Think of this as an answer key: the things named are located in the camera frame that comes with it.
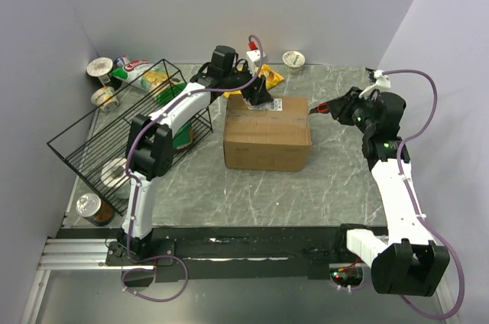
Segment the red black utility knife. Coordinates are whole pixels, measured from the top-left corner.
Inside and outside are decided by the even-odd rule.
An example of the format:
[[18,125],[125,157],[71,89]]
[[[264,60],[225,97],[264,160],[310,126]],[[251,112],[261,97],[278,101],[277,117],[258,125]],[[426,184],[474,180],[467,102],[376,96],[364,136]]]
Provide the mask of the red black utility knife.
[[330,110],[327,102],[320,103],[316,107],[309,110],[309,114],[329,114]]

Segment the brown cardboard express box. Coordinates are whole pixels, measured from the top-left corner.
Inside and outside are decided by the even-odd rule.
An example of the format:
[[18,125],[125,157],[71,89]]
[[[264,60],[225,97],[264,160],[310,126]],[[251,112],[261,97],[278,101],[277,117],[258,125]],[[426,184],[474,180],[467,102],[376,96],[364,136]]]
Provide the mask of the brown cardboard express box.
[[236,170],[301,171],[312,148],[308,100],[278,96],[264,109],[228,97],[223,131],[225,165]]

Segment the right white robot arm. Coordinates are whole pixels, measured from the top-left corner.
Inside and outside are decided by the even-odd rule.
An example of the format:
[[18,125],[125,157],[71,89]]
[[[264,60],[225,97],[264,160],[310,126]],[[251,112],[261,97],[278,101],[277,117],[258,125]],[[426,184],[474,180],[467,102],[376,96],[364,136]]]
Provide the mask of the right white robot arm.
[[358,256],[371,269],[377,293],[432,296],[450,257],[419,220],[410,179],[410,156],[401,144],[400,120],[405,100],[392,92],[361,97],[352,87],[329,100],[326,111],[342,125],[362,133],[362,153],[379,189],[387,220],[387,241],[370,228],[344,224],[334,243],[335,256],[345,262]]

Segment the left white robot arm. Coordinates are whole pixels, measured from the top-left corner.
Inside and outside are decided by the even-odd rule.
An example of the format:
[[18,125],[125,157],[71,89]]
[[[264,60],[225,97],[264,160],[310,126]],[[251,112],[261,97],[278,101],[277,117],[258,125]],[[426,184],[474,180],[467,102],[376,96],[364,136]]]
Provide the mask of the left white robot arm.
[[272,102],[266,77],[261,75],[264,54],[260,50],[258,68],[246,60],[235,60],[234,49],[218,45],[212,59],[204,63],[183,91],[149,116],[132,119],[126,149],[125,173],[131,192],[118,242],[133,264],[143,264],[151,255],[152,215],[156,199],[154,186],[171,168],[173,139],[177,131],[225,92],[239,91],[248,105]]

